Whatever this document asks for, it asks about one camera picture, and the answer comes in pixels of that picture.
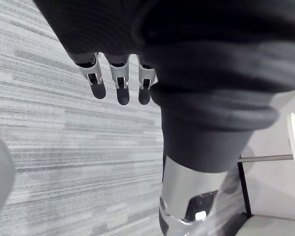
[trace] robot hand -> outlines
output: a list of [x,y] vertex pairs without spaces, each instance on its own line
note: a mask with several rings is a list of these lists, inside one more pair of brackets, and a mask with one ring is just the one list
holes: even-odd
[[[67,52],[72,60],[79,67],[82,75],[88,80],[93,95],[98,99],[106,96],[106,89],[102,78],[102,71],[98,61],[98,53],[76,55]],[[113,56],[105,54],[109,63],[112,79],[116,86],[117,100],[121,105],[129,103],[129,57],[130,55]],[[139,56],[139,102],[142,105],[149,103],[151,95],[149,89],[155,81],[155,70],[142,63]]]
[[128,55],[140,55],[140,102],[149,90],[162,116],[160,225],[188,235],[253,131],[278,118],[272,97],[295,89],[295,0],[34,1],[97,98],[106,92],[94,52],[106,55],[123,105]]

